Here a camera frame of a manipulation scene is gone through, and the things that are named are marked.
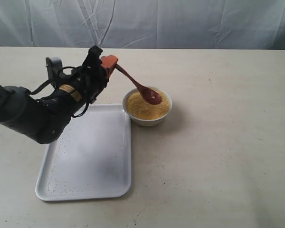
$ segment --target white backdrop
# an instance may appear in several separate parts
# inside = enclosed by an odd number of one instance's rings
[[[285,0],[0,0],[0,46],[285,49]]]

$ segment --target spoon handle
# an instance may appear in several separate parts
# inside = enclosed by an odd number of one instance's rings
[[[132,77],[128,74],[128,72],[126,72],[125,69],[123,69],[120,65],[116,64],[116,65],[115,65],[115,69],[117,69],[118,71],[120,71],[121,73],[123,73],[125,76],[127,76],[128,79],[130,79],[130,80],[133,82],[133,84],[137,87],[138,90],[144,89],[144,86],[141,85],[141,84],[139,84],[134,78],[132,78]]]

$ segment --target tray rim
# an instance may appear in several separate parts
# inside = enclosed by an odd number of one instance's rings
[[[131,187],[131,184],[132,184],[132,140],[131,140],[131,119],[130,119],[130,116],[127,114],[127,112],[124,111],[124,108],[123,108],[123,105],[122,104],[93,104],[93,105],[90,105],[89,106],[89,109],[93,106],[119,106],[124,114],[125,114],[125,118],[126,118],[126,124],[129,125],[128,127],[128,134],[129,134],[129,137],[130,137],[130,141],[129,141],[129,147],[130,147],[130,159],[129,159],[129,171],[128,171],[128,176],[129,176],[129,181],[127,183],[127,185],[125,186],[124,190],[119,192],[118,194],[115,194],[113,196],[110,196],[110,197],[102,197],[102,196],[99,196],[99,197],[80,197],[80,196],[76,196],[76,197],[45,197],[43,196],[40,191],[39,191],[39,186],[40,186],[40,181],[41,181],[41,177],[42,177],[42,173],[44,171],[44,167],[45,167],[45,163],[46,163],[46,160],[47,160],[47,155],[49,153],[49,148],[51,145],[53,144],[56,144],[58,139],[52,143],[49,143],[47,144],[46,148],[45,148],[45,153],[43,155],[43,158],[42,158],[42,162],[40,164],[40,169],[39,169],[39,174],[38,174],[38,178],[37,178],[37,182],[36,182],[36,185],[35,185],[35,194],[36,196],[42,200],[42,201],[47,201],[47,202],[50,202],[50,201],[74,201],[74,200],[97,200],[97,199],[111,199],[111,198],[118,198],[118,197],[121,197],[123,196],[124,194],[126,194],[130,187]]]

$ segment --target robotic arm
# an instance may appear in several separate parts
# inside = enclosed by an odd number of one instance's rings
[[[0,85],[0,124],[40,144],[58,139],[71,117],[82,116],[106,88],[118,59],[100,58],[101,53],[102,49],[93,46],[78,67],[62,67],[59,58],[47,57],[48,80],[33,92]],[[70,75],[63,73],[67,68],[72,69]],[[52,94],[37,100],[31,97],[49,84],[54,88]],[[83,112],[75,115],[84,105]]]

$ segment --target white table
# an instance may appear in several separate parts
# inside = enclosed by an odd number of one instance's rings
[[[0,83],[33,90],[47,79],[45,57],[78,66],[86,54],[0,47]],[[0,125],[0,227],[285,228],[285,51],[104,54],[174,102],[162,125],[132,125],[130,191],[119,199],[42,202],[35,184],[45,146]],[[131,88],[114,72],[97,103],[120,103]]]

